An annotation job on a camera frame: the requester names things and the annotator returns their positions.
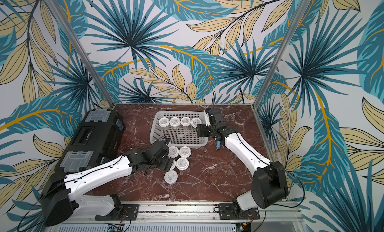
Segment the white plastic basket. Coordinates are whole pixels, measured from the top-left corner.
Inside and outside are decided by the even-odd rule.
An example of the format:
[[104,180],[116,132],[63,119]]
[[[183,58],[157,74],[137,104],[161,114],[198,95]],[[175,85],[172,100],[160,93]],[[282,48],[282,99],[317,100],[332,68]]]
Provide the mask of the white plastic basket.
[[172,118],[177,117],[182,120],[184,117],[188,117],[190,120],[198,118],[203,124],[205,124],[205,117],[202,112],[197,111],[160,111],[155,114],[151,133],[150,142],[153,143],[156,140],[167,137],[170,139],[170,146],[189,148],[200,148],[204,147],[208,143],[207,137],[198,137],[196,129],[190,124],[188,127],[180,124],[178,128],[174,128],[171,125],[162,127],[160,125],[161,119],[168,119],[171,121]]

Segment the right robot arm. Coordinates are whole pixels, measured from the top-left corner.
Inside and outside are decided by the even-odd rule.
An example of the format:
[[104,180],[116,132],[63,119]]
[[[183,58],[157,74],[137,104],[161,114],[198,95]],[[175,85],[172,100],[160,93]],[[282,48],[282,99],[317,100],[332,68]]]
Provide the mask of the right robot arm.
[[272,162],[257,152],[232,126],[222,112],[207,108],[205,123],[197,125],[198,137],[212,137],[233,152],[252,174],[251,190],[237,196],[234,205],[241,211],[265,209],[289,195],[286,172],[280,162]]

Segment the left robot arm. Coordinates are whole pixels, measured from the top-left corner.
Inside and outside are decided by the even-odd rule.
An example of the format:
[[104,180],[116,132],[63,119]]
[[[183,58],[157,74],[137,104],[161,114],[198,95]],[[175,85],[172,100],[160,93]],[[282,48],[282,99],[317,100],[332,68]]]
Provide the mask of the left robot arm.
[[95,216],[97,221],[117,221],[127,217],[128,210],[116,194],[98,197],[87,193],[113,180],[148,169],[170,171],[174,159],[168,156],[169,143],[169,138],[165,137],[148,147],[131,149],[110,162],[82,172],[54,173],[40,199],[44,226],[61,224],[75,215]]

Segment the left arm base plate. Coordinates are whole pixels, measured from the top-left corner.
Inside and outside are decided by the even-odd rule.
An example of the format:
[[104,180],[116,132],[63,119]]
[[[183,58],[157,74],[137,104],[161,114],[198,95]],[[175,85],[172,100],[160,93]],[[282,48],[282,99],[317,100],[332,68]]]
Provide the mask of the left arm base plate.
[[96,221],[121,221],[131,220],[135,221],[138,216],[139,204],[122,204],[115,207],[109,214],[106,216],[96,215]]

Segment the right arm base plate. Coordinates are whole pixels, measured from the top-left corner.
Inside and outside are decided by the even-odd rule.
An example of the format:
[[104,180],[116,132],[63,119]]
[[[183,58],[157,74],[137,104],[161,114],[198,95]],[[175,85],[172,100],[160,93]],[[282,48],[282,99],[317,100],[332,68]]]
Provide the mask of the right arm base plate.
[[218,204],[216,212],[219,213],[221,220],[258,220],[260,213],[258,208],[251,208],[243,211],[239,206],[233,203]]

